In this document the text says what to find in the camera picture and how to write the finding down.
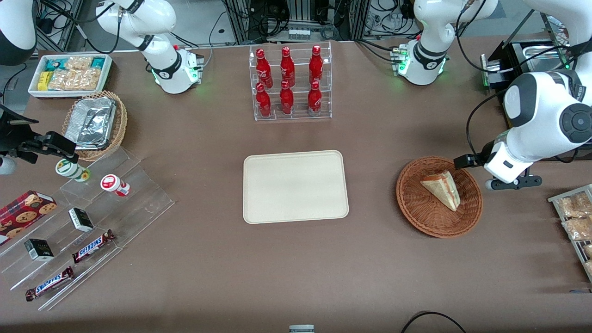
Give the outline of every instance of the wicker basket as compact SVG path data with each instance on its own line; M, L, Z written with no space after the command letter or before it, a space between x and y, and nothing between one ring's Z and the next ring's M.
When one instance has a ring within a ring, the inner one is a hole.
M123 141L123 136L126 133L126 125L127 125L127 110L126 106L123 105L121 99L117 97L117 95L113 94L109 91L101 91L96 94L88 95L83 98L99 98L99 97L109 97L117 102L117 109L115 111L115 120L113 121L113 128L111 129L111 137L109 138L109 146L102 151L76 151L80 159L83 161L93 162L99 159L101 156L105 155L108 151L116 148L121 144ZM80 100L76 101L74 105L70 108L68 115L66 116L66 121L64 121L64 125L62 125L62 135L66 134L66 129L68 128L68 124L70 123L70 116L72 115L72 110L74 110L74 106Z
M429 175L450 171L461 197L456 212L448 209L420 181ZM397 201L403 215L422 232L452 238L466 234L481 218L483 197L475 178L466 170L456 170L450 159L427 156L410 162L397 180Z

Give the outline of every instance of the acrylic bottle rack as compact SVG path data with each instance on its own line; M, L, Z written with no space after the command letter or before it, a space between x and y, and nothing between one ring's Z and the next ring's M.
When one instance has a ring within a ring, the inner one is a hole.
M321 58L323 58L323 78L319 82L319 90L323 94L321 99L321 111L318 116L312 117L308 114L308 92L310 91L310 81L308 80L308 63L312 56L313 45L321 47ZM296 84L292 87L294 93L294 111L290 116L285 115L281 110L281 101L279 93L281 91L282 75L279 64L282 61L281 48L274 44L267 44L261 46L251 46L249 50L249 72L251 78L251 94L253 95L253 113L257 121L273 121L273 120L291 120L291 119L326 119L333 115L333 100L332 100L332 54L330 43L294 43L289 44L290 54L294 60ZM271 117L263 118L257 107L257 100L255 98L257 91L255 85L259 82L257 76L257 57L255 51L263 49L265 57L271 66L271 77L274 80L272 88L267 89L269 98L271 99Z
M79 287L110 259L121 252L140 232L162 215L174 202L148 177L139 165L140 160L119 147L91 164L91 178L86 182L68 181L52 195L58 207L45 219L36 222L0 248L2 277L11 290L22 295L72 266L75 278L51 289L30 306L49 310ZM107 174L118 175L130 185L130 194L119 197L101 189L99 182ZM74 228L68 210L84 209L94 228L81 232ZM111 229L115 235L97 252L74 264L72 254ZM44 239L52 249L54 258L48 262L29 257L24 242L29 238Z

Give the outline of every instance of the snickers wrapper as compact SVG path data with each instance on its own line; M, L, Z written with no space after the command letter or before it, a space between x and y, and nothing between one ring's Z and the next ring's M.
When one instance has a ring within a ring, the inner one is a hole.
M100 249L102 246L107 244L108 241L115 238L115 235L111 232L111 229L107 230L107 232L103 233L99 238L95 239L89 245L80 249L80 251L72 254L72 258L74 258L74 263L77 264L81 262L84 258L93 254L96 250Z
M71 266L68 266L63 272L60 274L52 277L51 279L45 281L44 283L38 285L36 288L31 288L27 290L25 294L25 298L27 302L30 302L37 297L43 295L46 291L50 290L51 288L55 288L58 284L66 281L66 280L73 280L74 279L74 271L72 270Z

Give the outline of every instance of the red bottle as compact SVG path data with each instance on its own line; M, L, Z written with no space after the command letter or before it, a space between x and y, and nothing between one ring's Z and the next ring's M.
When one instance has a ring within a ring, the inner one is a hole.
M255 95L255 98L257 99L257 107L259 108L261 117L269 118L271 116L271 100L269 99L268 93L265 91L265 86L263 86L263 83L257 82L255 87L257 89L257 95Z
M263 82L265 88L270 89L274 86L274 80L271 78L271 66L269 66L269 62L265 59L265 51L263 49L257 49L255 54L257 55L257 76L259 77L259 82Z
M318 81L313 81L308 92L308 114L316 117L321 113L321 98L323 94L318 90Z
M282 91L279 93L279 99L282 100L282 112L289 116L294 111L294 93L290 89L287 80L282 81Z
M323 78L323 58L321 58L321 47L319 45L313 46L313 56L310 57L308 71L310 84L313 84L313 81L320 82Z
M282 62L279 64L282 70L282 80L288 81L289 85L293 87L296 84L296 73L294 70L294 60L290 56L290 48L282 47Z

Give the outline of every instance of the table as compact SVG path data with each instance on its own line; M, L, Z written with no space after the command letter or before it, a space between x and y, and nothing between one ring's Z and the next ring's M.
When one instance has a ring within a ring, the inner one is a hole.
M477 60L501 39L464 43ZM114 53L108 88L128 109L123 146L177 203L51 311L37 312L0 283L2 332L286 332L292 324L397 332L420 310L446 313L469 332L590 332L592 299L567 293L589 284L546 202L591 183L588 162L536 164L541 187L485 191L469 234L426 236L398 209L397 175L421 156L469 152L465 122L486 96L481 75L456 45L427 87L393 77L387 62L355 43L332 46L333 118L289 124L253 120L248 47L215 49L203 84L181 95L160 90L140 53ZM71 103L32 98L26 115L40 120L38 132L59 130ZM505 129L502 112L492 101L476 114L476 146ZM346 218L244 222L247 156L326 149L344 157ZM28 189L56 191L65 182L56 161L20 162L0 178L0 204ZM480 184L490 177L470 172ZM408 332L429 329L455 328L423 317Z

